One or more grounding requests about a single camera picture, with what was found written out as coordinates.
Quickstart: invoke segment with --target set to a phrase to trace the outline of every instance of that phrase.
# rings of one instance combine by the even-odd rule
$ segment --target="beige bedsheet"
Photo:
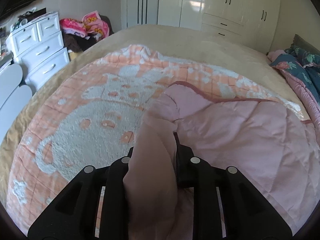
[[[299,104],[305,119],[309,119],[296,94],[285,79],[268,65],[269,60],[265,55],[199,31],[159,25],[133,27],[97,43],[71,61],[33,96],[18,115],[0,146],[0,201],[4,206],[15,149],[38,108],[64,80],[83,66],[130,44],[143,44],[166,56],[190,59],[233,70],[280,94],[283,98]]]

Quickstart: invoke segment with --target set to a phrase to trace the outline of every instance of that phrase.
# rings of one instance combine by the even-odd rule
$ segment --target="door handle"
[[[25,42],[25,41],[29,40],[30,38],[31,38],[31,35],[30,35],[30,36],[28,36],[28,37],[26,37],[24,40],[20,41],[20,43],[23,43],[23,42]]]
[[[36,53],[36,56],[39,56],[40,54],[46,52],[50,47],[47,46],[43,51]]]
[[[45,27],[44,29],[46,30],[46,29],[49,29],[49,28],[52,28],[52,27],[54,27],[54,24],[52,24],[52,25],[50,25],[48,27]]]
[[[43,74],[43,75],[44,75],[44,74],[47,74],[49,71],[53,70],[53,68],[54,68],[55,66],[56,66],[56,65],[53,64],[53,65],[51,66],[51,68],[49,68],[49,69],[46,70],[46,71],[43,71],[42,74]]]

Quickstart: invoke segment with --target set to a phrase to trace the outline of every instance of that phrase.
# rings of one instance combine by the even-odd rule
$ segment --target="white wardrobe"
[[[280,0],[159,0],[158,24],[209,32],[269,51]]]

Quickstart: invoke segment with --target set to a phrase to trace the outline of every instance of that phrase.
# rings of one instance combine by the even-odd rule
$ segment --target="floral pillow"
[[[296,57],[303,67],[320,67],[319,55],[312,54],[298,46],[291,46],[291,48],[286,49],[285,52]]]

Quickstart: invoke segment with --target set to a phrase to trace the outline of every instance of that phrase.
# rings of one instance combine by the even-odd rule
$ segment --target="pink quilt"
[[[27,233],[84,167],[110,165],[134,145],[145,109],[170,84],[187,81],[207,98],[261,98],[301,117],[300,107],[233,71],[131,45],[66,80],[39,109],[14,156],[7,212]]]

